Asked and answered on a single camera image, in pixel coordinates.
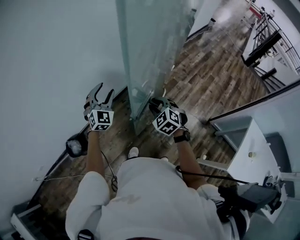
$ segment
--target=white box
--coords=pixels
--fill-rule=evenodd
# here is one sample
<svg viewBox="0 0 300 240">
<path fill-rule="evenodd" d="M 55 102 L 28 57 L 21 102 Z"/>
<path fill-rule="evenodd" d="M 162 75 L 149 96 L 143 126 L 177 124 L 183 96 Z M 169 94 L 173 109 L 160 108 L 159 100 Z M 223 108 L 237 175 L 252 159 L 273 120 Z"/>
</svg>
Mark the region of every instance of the white box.
<svg viewBox="0 0 300 240">
<path fill-rule="evenodd" d="M 180 128 L 179 112 L 166 108 L 152 124 L 158 132 L 170 136 Z"/>
<path fill-rule="evenodd" d="M 93 131 L 106 131 L 113 124 L 113 111 L 92 110 L 88 114 L 90 128 Z"/>
</svg>

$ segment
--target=forearm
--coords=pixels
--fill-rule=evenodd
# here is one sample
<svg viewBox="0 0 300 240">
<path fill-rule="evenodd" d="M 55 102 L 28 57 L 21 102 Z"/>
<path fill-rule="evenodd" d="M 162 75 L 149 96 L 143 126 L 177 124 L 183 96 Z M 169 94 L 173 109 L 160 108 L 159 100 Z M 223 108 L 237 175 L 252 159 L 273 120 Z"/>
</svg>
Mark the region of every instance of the forearm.
<svg viewBox="0 0 300 240">
<path fill-rule="evenodd" d="M 88 155 L 86 170 L 88 172 L 94 171 L 101 174 L 104 177 L 104 163 L 101 154 L 101 148 L 99 145 L 99 132 L 91 131 L 89 133 Z"/>
<path fill-rule="evenodd" d="M 182 132 L 176 132 L 174 136 L 177 135 L 182 135 Z M 204 174 L 200 165 L 196 161 L 196 157 L 190 144 L 183 141 L 176 143 L 176 145 L 181 170 L 189 173 Z M 207 184 L 205 178 L 202 176 L 183 174 L 182 178 L 188 187 L 194 189 L 198 189 L 201 185 Z"/>
</svg>

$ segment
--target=white t-shirt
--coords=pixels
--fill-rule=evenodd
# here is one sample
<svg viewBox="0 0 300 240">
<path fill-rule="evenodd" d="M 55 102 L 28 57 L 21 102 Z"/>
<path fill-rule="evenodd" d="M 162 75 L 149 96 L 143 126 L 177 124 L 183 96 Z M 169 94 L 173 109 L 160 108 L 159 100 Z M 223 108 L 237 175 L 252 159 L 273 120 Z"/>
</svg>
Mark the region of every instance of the white t-shirt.
<svg viewBox="0 0 300 240">
<path fill-rule="evenodd" d="M 105 179 L 87 173 L 67 210 L 71 240 L 88 229 L 97 240 L 154 238 L 159 240 L 239 239 L 234 221 L 222 224 L 212 201 L 223 200 L 213 185 L 197 191 L 186 186 L 175 166 L 160 159 L 138 157 L 121 165 L 118 192 L 109 199 Z M 243 213 L 249 225 L 247 213 Z"/>
</svg>

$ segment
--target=black cable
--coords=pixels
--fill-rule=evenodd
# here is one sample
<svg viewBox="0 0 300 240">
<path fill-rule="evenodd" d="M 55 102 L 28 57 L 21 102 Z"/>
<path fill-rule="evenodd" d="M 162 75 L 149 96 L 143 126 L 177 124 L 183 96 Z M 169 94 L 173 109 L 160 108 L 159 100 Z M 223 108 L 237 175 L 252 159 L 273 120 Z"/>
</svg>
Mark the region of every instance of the black cable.
<svg viewBox="0 0 300 240">
<path fill-rule="evenodd" d="M 234 181 L 234 182 L 239 182 L 239 183 L 244 183 L 248 184 L 248 182 L 236 180 L 233 178 L 229 177 L 222 177 L 222 176 L 216 176 L 216 175 L 208 175 L 208 174 L 199 174 L 199 173 L 192 173 L 192 172 L 185 172 L 180 169 L 180 166 L 176 166 L 176 170 L 181 173 L 181 174 L 186 174 L 186 175 L 194 175 L 194 176 L 202 176 L 202 177 L 210 177 L 210 178 L 217 178 L 217 179 L 224 179 L 224 180 L 229 180 L 229 181 Z"/>
<path fill-rule="evenodd" d="M 111 172 L 112 172 L 112 180 L 111 180 L 111 187 L 112 187 L 112 190 L 116 193 L 118 191 L 118 179 L 117 179 L 117 176 L 114 174 L 113 170 L 112 170 L 112 167 L 111 165 L 109 164 L 108 160 L 107 160 L 107 157 L 105 156 L 104 152 L 101 151 Z"/>
</svg>

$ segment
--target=watch face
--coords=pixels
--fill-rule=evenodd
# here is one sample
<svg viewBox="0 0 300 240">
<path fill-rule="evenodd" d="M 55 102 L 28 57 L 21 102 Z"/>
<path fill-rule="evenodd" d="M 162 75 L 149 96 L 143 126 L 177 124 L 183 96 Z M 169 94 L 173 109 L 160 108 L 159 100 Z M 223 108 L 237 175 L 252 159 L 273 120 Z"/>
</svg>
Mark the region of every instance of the watch face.
<svg viewBox="0 0 300 240">
<path fill-rule="evenodd" d="M 185 131 L 184 133 L 185 133 L 187 141 L 191 140 L 191 134 L 189 133 L 189 131 Z"/>
</svg>

